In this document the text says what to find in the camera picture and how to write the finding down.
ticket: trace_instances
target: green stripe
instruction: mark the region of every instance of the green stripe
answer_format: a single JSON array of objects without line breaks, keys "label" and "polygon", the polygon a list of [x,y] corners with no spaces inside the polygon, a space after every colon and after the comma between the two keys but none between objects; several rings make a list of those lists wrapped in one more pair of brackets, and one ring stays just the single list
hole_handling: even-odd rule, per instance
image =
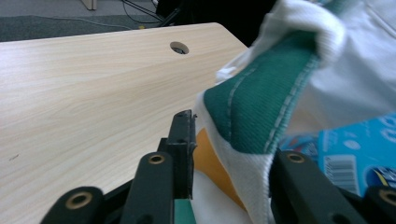
[{"label": "green stripe", "polygon": [[[317,65],[315,35],[295,32],[235,77],[207,90],[205,106],[219,134],[237,151],[273,153],[272,144],[285,130],[297,98]],[[279,118],[282,110],[286,113]]]}]

